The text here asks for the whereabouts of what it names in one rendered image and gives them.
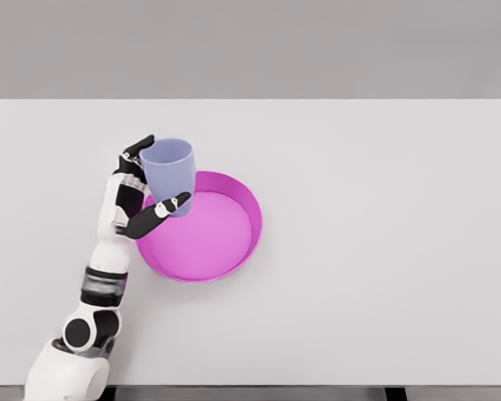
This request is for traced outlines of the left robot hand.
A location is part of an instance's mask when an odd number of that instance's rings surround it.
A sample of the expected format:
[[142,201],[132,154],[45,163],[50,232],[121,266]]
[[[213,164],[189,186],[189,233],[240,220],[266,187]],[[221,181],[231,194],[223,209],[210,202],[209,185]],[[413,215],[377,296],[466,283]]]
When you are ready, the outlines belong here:
[[119,154],[99,212],[99,241],[120,244],[141,239],[190,203],[192,194],[185,190],[143,207],[149,185],[139,153],[153,144],[154,136],[148,135]]

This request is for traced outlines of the magenta round plate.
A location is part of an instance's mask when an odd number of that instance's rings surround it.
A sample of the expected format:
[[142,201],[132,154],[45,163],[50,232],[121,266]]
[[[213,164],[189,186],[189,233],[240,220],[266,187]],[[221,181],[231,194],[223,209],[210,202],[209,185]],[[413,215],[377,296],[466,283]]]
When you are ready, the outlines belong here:
[[260,203],[241,181],[220,172],[196,173],[195,199],[183,217],[171,217],[136,242],[145,263],[179,282],[212,282],[245,264],[261,239]]

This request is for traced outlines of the lavender blue cup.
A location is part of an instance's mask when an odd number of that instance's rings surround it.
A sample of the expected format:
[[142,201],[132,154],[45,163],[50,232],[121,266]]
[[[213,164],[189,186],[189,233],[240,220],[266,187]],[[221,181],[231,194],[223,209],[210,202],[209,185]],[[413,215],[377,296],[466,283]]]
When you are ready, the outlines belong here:
[[182,139],[156,140],[139,157],[154,199],[151,214],[160,220],[187,215],[195,193],[194,147]]

